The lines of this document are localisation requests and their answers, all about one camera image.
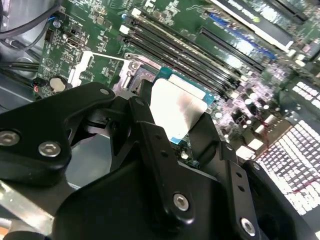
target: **electronic components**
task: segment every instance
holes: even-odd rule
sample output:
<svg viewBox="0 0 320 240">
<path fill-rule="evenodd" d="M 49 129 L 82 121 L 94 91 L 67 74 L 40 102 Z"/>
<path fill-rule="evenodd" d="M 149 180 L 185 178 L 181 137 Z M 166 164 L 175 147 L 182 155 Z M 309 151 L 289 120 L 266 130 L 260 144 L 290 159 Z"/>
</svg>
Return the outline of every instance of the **electronic components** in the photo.
<svg viewBox="0 0 320 240">
<path fill-rule="evenodd" d="M 296 8 L 286 0 L 265 0 L 265 1 L 297 24 L 301 25 L 308 20 L 308 17 L 301 10 L 299 10 L 298 8 Z"/>
<path fill-rule="evenodd" d="M 294 43 L 289 33 L 263 18 L 243 1 L 211 0 L 211 2 L 247 26 L 255 34 L 285 52 L 288 52 L 290 46 Z"/>
<path fill-rule="evenodd" d="M 247 105 L 246 107 L 248 108 L 249 112 L 254 116 L 257 115 L 259 112 L 258 107 L 253 103 L 250 105 Z"/>
<path fill-rule="evenodd" d="M 54 40 L 55 37 L 55 32 L 51 29 L 48 29 L 48 31 L 46 31 L 45 36 L 44 36 L 44 40 L 52 43 L 52 41 Z"/>
<path fill-rule="evenodd" d="M 252 104 L 252 99 L 247 94 L 243 94 L 241 97 L 242 97 L 245 105 Z"/>
<path fill-rule="evenodd" d="M 206 36 L 210 40 L 212 40 L 214 43 L 218 44 L 223 50 L 227 51 L 229 54 L 235 56 L 240 61 L 244 62 L 248 66 L 250 66 L 252 69 L 257 71 L 258 73 L 262 73 L 265 69 L 264 66 L 262 66 L 260 63 L 256 62 L 252 58 L 248 57 L 238 49 L 236 49 L 231 44 L 224 41 L 222 38 L 217 36 L 214 32 L 209 31 L 205 27 L 202 27 L 200 30 L 200 34 Z"/>
<path fill-rule="evenodd" d="M 252 150 L 257 151 L 264 145 L 263 141 L 261 141 L 258 134 L 252 132 L 250 128 L 246 129 L 243 132 L 242 136 L 244 137 L 244 142 L 246 143 L 247 147 L 249 147 Z"/>
<path fill-rule="evenodd" d="M 54 92 L 60 93 L 67 89 L 68 82 L 63 77 L 56 76 L 50 79 L 50 87 L 53 89 Z"/>
<path fill-rule="evenodd" d="M 264 110 L 268 110 L 270 108 L 270 106 L 262 98 L 258 98 L 257 101 Z"/>
<path fill-rule="evenodd" d="M 242 126 L 244 129 L 246 129 L 248 125 L 252 123 L 250 118 L 240 109 L 232 114 L 232 119 L 236 124 Z"/>
</svg>

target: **black ram slot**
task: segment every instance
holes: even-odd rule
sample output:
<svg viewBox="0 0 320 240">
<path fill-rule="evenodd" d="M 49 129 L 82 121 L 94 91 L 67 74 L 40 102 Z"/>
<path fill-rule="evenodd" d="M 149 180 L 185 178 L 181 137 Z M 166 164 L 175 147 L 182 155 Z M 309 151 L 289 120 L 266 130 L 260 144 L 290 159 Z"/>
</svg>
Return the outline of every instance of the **black ram slot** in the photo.
<svg viewBox="0 0 320 240">
<path fill-rule="evenodd" d="M 138 36 L 138 38 L 148 42 L 151 45 L 155 45 L 156 41 L 150 37 L 148 37 L 147 35 L 140 33 L 140 32 L 135 32 L 134 33 L 136 36 Z M 228 83 L 230 80 L 227 78 L 228 76 L 225 75 L 221 75 L 220 72 L 216 71 L 216 69 L 211 68 L 211 66 L 209 67 L 210 70 L 212 70 L 213 72 L 207 72 L 205 70 L 203 70 L 203 66 L 201 66 L 201 64 L 199 64 L 197 61 L 198 59 L 192 59 L 192 62 L 189 62 L 185 57 L 183 57 L 183 52 L 175 49 L 172 45 L 170 45 L 171 48 L 166 47 L 165 45 L 162 44 L 157 44 L 157 47 L 160 48 L 163 52 L 165 52 L 167 55 L 169 55 L 171 58 L 176 59 L 177 61 L 180 61 L 181 63 L 183 63 L 184 65 L 186 65 L 188 68 L 190 69 L 194 69 L 194 71 L 198 71 L 199 73 L 201 73 L 202 75 L 204 75 L 206 78 L 208 79 L 212 79 L 212 75 L 215 75 L 217 79 L 222 79 L 224 81 L 224 83 Z"/>
<path fill-rule="evenodd" d="M 140 27 L 142 30 L 147 31 L 149 34 L 156 36 L 157 38 L 163 40 L 166 42 L 168 45 L 171 45 L 171 47 L 175 49 L 179 49 L 181 52 L 183 52 L 185 55 L 188 55 L 190 58 L 193 58 L 195 61 L 201 62 L 203 65 L 205 65 L 207 68 L 210 68 L 213 72 L 219 74 L 219 76 L 222 76 L 225 79 L 228 79 L 229 82 L 234 83 L 236 82 L 232 76 L 227 75 L 225 72 L 223 72 L 221 69 L 218 67 L 206 62 L 203 59 L 200 59 L 196 54 L 192 53 L 190 50 L 183 48 L 182 46 L 176 44 L 173 40 L 169 39 L 162 33 L 157 32 L 156 29 L 150 28 L 147 24 L 136 20 L 136 19 L 131 19 L 130 22 L 126 21 L 128 24 L 131 24 L 133 27 Z"/>
<path fill-rule="evenodd" d="M 213 85 L 210 82 L 207 82 L 206 79 L 202 79 L 200 74 L 193 73 L 190 70 L 185 69 L 184 67 L 182 67 L 179 64 L 175 63 L 174 61 L 172 61 L 169 57 L 161 54 L 161 51 L 157 50 L 157 46 L 150 47 L 150 46 L 146 45 L 145 43 L 142 43 L 139 40 L 134 39 L 130 36 L 125 36 L 125 37 L 123 37 L 122 40 L 125 43 L 131 44 L 131 45 L 135 46 L 136 48 L 139 48 L 142 51 L 150 54 L 151 56 L 156 57 L 157 59 L 159 59 L 160 62 L 163 62 L 168 67 L 179 71 L 180 73 L 186 75 L 190 79 L 195 80 L 196 82 L 198 82 L 198 83 L 202 84 L 203 86 L 207 87 L 208 89 L 218 93 L 219 95 L 223 96 L 225 94 L 225 92 L 227 90 L 226 87 L 221 87 L 220 85 Z"/>
<path fill-rule="evenodd" d="M 252 58 L 248 57 L 238 49 L 236 49 L 231 44 L 224 41 L 222 38 L 214 34 L 213 32 L 209 31 L 205 27 L 202 27 L 200 30 L 200 34 L 204 35 L 208 39 L 212 40 L 216 44 L 218 44 L 223 50 L 227 51 L 230 55 L 238 58 L 243 63 L 247 64 L 251 68 L 255 69 L 257 72 L 262 73 L 265 70 L 265 67 L 262 66 L 257 61 L 253 60 Z"/>
<path fill-rule="evenodd" d="M 185 36 L 182 36 L 180 33 L 178 33 L 177 31 L 175 31 L 174 29 L 172 29 L 171 27 L 163 24 L 162 22 L 159 22 L 157 19 L 155 19 L 154 17 L 152 17 L 151 15 L 147 14 L 146 12 L 142 11 L 143 16 L 150 20 L 153 24 L 157 25 L 158 27 L 166 30 L 168 33 L 170 33 L 171 35 L 175 36 L 176 38 L 182 40 L 183 42 L 185 42 L 186 44 L 188 44 L 189 46 L 191 46 L 194 49 L 197 49 L 200 53 L 202 53 L 203 55 L 205 55 L 207 58 L 211 59 L 212 61 L 216 62 L 217 64 L 221 65 L 222 67 L 226 68 L 227 70 L 231 71 L 232 73 L 234 73 L 237 76 L 241 76 L 242 74 L 239 72 L 238 69 L 234 68 L 233 66 L 227 64 L 226 62 L 222 61 L 221 59 L 219 59 L 218 57 L 216 57 L 215 55 L 213 55 L 211 52 L 209 52 L 208 50 L 206 50 L 205 48 L 203 48 L 202 46 L 196 44 L 195 42 L 191 41 L 190 39 L 188 39 Z"/>
<path fill-rule="evenodd" d="M 301 10 L 286 0 L 266 0 L 266 2 L 297 24 L 301 25 L 308 20 L 308 17 Z"/>
</svg>

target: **black bracket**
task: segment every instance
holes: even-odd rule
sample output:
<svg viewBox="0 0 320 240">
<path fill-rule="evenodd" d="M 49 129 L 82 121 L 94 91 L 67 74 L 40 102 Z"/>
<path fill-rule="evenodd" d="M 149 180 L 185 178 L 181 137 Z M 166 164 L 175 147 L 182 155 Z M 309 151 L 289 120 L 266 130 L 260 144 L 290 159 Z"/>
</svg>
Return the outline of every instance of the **black bracket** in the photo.
<svg viewBox="0 0 320 240">
<path fill-rule="evenodd" d="M 112 122 L 118 130 L 112 131 Z M 0 146 L 0 179 L 55 185 L 70 162 L 71 145 L 105 133 L 111 136 L 112 164 L 134 160 L 132 151 L 141 155 L 154 210 L 167 228 L 178 230 L 195 219 L 192 196 L 165 130 L 155 125 L 149 103 L 140 97 L 115 99 L 104 85 L 89 83 L 1 115 L 0 131 L 18 136 L 16 144 Z M 42 143 L 50 143 L 45 155 Z"/>
<path fill-rule="evenodd" d="M 90 83 L 2 114 L 0 132 L 12 144 L 0 144 L 0 178 L 37 186 L 57 183 L 71 160 L 70 132 L 77 131 L 86 113 L 107 108 L 114 98 L 104 85 Z"/>
<path fill-rule="evenodd" d="M 246 171 L 238 166 L 232 146 L 220 140 L 209 114 L 201 116 L 189 138 L 200 170 L 216 177 L 226 191 L 234 232 L 244 240 L 261 239 Z"/>
</svg>

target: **wire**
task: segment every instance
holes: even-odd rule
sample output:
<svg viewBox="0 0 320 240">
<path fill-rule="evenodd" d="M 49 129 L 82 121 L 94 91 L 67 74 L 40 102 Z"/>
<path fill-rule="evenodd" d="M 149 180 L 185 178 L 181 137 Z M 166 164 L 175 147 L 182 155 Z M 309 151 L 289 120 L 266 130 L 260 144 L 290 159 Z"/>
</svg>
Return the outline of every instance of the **wire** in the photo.
<svg viewBox="0 0 320 240">
<path fill-rule="evenodd" d="M 25 68 L 38 68 L 39 63 L 23 62 L 23 61 L 2 61 L 0 62 L 1 67 L 14 66 L 14 67 L 25 67 Z"/>
<path fill-rule="evenodd" d="M 18 84 L 21 84 L 25 87 L 31 88 L 32 90 L 34 89 L 35 84 L 31 80 L 13 72 L 13 71 L 0 68 L 0 74 L 3 74 L 4 76 L 10 78 L 11 80 L 13 80 L 14 82 L 16 82 Z"/>
<path fill-rule="evenodd" d="M 31 20 L 30 22 L 27 22 L 21 26 L 18 26 L 14 29 L 0 32 L 0 39 L 7 39 L 7 38 L 12 38 L 16 37 L 20 34 L 24 34 L 25 32 L 28 32 L 29 30 L 33 29 L 43 21 L 48 21 L 48 19 L 56 12 L 59 10 L 61 6 L 62 0 L 56 0 L 54 5 L 47 11 L 45 11 L 43 14 L 40 16 L 36 17 L 35 19 Z M 2 19 L 3 19 L 3 12 L 4 12 L 4 6 L 2 4 L 2 1 L 0 1 L 0 11 L 2 12 Z"/>
<path fill-rule="evenodd" d="M 23 66 L 2 66 L 1 69 L 8 69 L 11 71 L 31 72 L 31 73 L 38 72 L 37 68 L 23 67 Z"/>
<path fill-rule="evenodd" d="M 28 51 L 31 48 L 33 48 L 39 41 L 40 39 L 43 37 L 43 35 L 47 32 L 48 28 L 50 26 L 50 23 L 47 22 L 44 25 L 44 28 L 42 29 L 42 31 L 40 32 L 40 34 L 38 35 L 38 37 L 28 46 L 22 47 L 22 48 L 17 48 L 15 46 L 12 46 L 11 44 L 7 43 L 6 40 L 0 39 L 0 42 L 5 45 L 7 48 L 11 49 L 11 50 L 15 50 L 15 51 Z"/>
<path fill-rule="evenodd" d="M 18 40 L 13 40 L 13 41 L 11 42 L 11 45 L 12 45 L 13 47 L 16 47 L 17 49 L 18 49 L 18 48 L 24 48 L 24 47 L 26 47 L 23 43 L 21 43 L 21 42 L 18 41 Z M 40 57 L 40 55 L 38 55 L 36 52 L 34 52 L 34 51 L 31 50 L 31 49 L 26 50 L 25 52 L 26 52 L 26 54 L 28 54 L 30 57 L 32 57 L 32 58 L 34 58 L 35 60 L 37 60 L 38 62 L 40 62 L 41 57 Z"/>
</svg>

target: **green circuit board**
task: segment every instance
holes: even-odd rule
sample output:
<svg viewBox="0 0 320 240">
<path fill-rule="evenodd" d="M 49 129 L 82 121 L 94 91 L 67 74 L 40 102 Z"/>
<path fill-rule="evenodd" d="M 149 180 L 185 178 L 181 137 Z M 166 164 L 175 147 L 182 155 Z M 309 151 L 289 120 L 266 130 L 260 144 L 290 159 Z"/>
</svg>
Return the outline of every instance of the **green circuit board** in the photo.
<svg viewBox="0 0 320 240">
<path fill-rule="evenodd" d="M 264 0 L 238 0 L 238 2 L 247 3 L 259 13 L 268 8 Z M 72 71 L 81 61 L 84 51 L 91 51 L 109 57 L 95 56 L 90 59 L 86 70 L 79 77 L 81 84 L 94 81 L 114 88 L 120 81 L 121 70 L 124 66 L 124 61 L 121 59 L 125 59 L 127 54 L 145 56 L 161 67 L 172 68 L 191 80 L 193 76 L 196 78 L 200 74 L 212 75 L 212 78 L 218 79 L 217 82 L 206 80 L 206 77 L 200 79 L 202 83 L 207 81 L 211 84 L 213 90 L 206 89 L 212 90 L 216 99 L 207 112 L 212 115 L 218 128 L 227 126 L 234 132 L 241 132 L 242 129 L 237 125 L 230 126 L 230 122 L 233 121 L 231 114 L 235 109 L 240 108 L 249 117 L 252 115 L 246 110 L 242 99 L 234 98 L 235 88 L 232 88 L 230 83 L 226 84 L 227 87 L 221 85 L 220 76 L 223 75 L 224 79 L 228 80 L 231 78 L 234 82 L 242 81 L 242 86 L 254 88 L 259 97 L 265 101 L 272 100 L 280 87 L 290 82 L 296 75 L 313 82 L 318 81 L 316 76 L 304 66 L 304 63 L 302 65 L 298 63 L 302 62 L 299 60 L 299 55 L 309 61 L 313 54 L 311 52 L 317 48 L 320 50 L 320 10 L 308 0 L 288 2 L 301 10 L 307 20 L 303 24 L 296 24 L 275 11 L 274 18 L 270 22 L 276 23 L 292 36 L 293 44 L 290 49 L 295 52 L 292 55 L 252 32 L 234 16 L 213 4 L 211 0 L 64 0 L 58 19 L 60 26 L 58 28 L 53 24 L 50 26 L 37 76 L 46 81 L 55 76 L 69 80 Z M 128 25 L 127 17 L 133 19 L 132 10 L 134 8 L 142 12 L 144 20 L 148 21 L 147 27 L 151 30 L 147 31 L 144 27 L 131 25 L 130 28 L 133 29 L 131 29 L 133 35 L 131 41 L 124 41 L 123 38 L 126 36 L 120 29 L 123 25 Z M 238 51 L 238 53 L 231 54 L 217 42 L 202 34 L 203 28 L 209 33 L 214 33 L 224 42 L 224 45 L 229 45 L 228 48 L 231 46 L 233 51 Z M 167 55 L 174 53 L 175 50 L 166 51 L 161 56 L 157 56 L 158 47 L 167 48 L 161 36 L 152 35 L 153 30 L 163 34 L 161 29 L 165 33 L 170 33 L 171 37 L 175 37 L 175 40 L 173 38 L 169 40 L 183 41 L 189 47 L 191 46 L 192 52 L 199 49 L 202 53 L 206 52 L 206 56 L 211 56 L 209 63 L 218 68 L 220 75 L 214 75 L 214 72 L 207 69 L 210 66 L 203 65 L 203 61 L 208 60 L 203 55 L 201 57 L 197 55 L 197 59 L 200 59 L 199 66 L 204 67 L 205 71 L 200 71 L 201 67 L 184 59 L 184 51 L 171 65 L 172 56 Z M 133 44 L 134 40 L 141 38 L 140 36 L 144 37 L 143 41 L 138 40 Z M 148 50 L 144 49 L 148 45 L 145 43 L 151 38 L 153 38 L 153 45 Z M 239 55 L 244 55 L 242 58 L 248 57 L 254 62 L 254 66 L 246 64 L 237 57 Z M 190 68 L 195 68 L 193 74 L 188 75 L 183 71 L 184 69 L 181 70 L 183 64 L 179 62 L 180 60 L 184 61 L 183 64 L 189 64 Z M 151 69 L 148 71 L 150 79 L 157 74 Z M 45 86 L 42 94 L 47 97 L 55 92 Z M 230 104 L 226 99 L 233 99 L 232 103 Z M 216 118 L 217 112 L 222 112 L 223 117 Z"/>
</svg>

